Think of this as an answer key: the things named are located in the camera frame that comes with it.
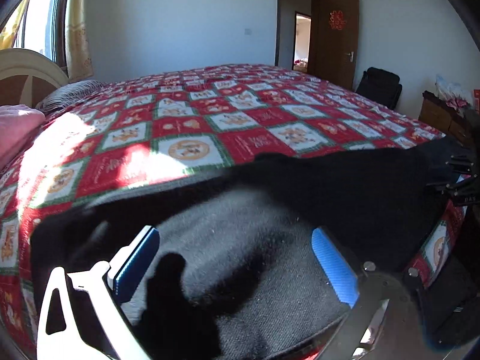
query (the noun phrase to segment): bed headboard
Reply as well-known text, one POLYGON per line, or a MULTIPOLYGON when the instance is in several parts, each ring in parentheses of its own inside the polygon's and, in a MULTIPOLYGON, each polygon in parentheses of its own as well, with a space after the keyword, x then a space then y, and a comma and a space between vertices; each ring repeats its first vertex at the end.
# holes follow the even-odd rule
POLYGON ((16 48, 0 50, 0 105, 35 108, 66 84, 66 74, 42 54, 16 48))

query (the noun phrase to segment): striped pillow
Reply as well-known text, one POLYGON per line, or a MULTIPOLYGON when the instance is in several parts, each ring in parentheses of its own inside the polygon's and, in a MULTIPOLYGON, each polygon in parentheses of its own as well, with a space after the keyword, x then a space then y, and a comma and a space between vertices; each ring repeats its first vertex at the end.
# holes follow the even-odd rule
POLYGON ((94 79, 68 84, 49 94, 38 103, 35 108, 45 115, 48 115, 54 111, 62 110, 69 105, 75 104, 83 97, 91 95, 104 85, 105 83, 94 79))

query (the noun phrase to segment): door handle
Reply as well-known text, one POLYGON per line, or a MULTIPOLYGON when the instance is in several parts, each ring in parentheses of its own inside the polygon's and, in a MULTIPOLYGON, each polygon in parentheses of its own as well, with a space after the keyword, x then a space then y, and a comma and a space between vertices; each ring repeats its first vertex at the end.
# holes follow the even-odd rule
POLYGON ((350 62, 353 62, 353 56, 355 55, 354 51, 346 52, 345 55, 350 57, 350 62))

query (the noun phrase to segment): window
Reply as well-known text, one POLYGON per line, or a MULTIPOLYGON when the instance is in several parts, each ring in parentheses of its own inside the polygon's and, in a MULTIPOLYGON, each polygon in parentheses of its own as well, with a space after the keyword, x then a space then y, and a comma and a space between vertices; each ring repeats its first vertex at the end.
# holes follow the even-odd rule
POLYGON ((66 1, 30 0, 13 46, 37 51, 64 68, 66 1))

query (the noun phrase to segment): red checkered bedspread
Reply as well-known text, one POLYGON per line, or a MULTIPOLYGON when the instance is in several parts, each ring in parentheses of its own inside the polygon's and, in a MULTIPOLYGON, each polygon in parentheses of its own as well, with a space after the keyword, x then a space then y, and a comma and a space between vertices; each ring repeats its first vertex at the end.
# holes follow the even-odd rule
MULTIPOLYGON (((306 74, 228 65, 110 84, 56 115, 0 178, 0 315, 35 351, 29 239, 46 216, 108 191, 253 160, 410 148, 435 129, 306 74)), ((451 250, 462 210, 449 207, 415 260, 425 283, 451 250)))

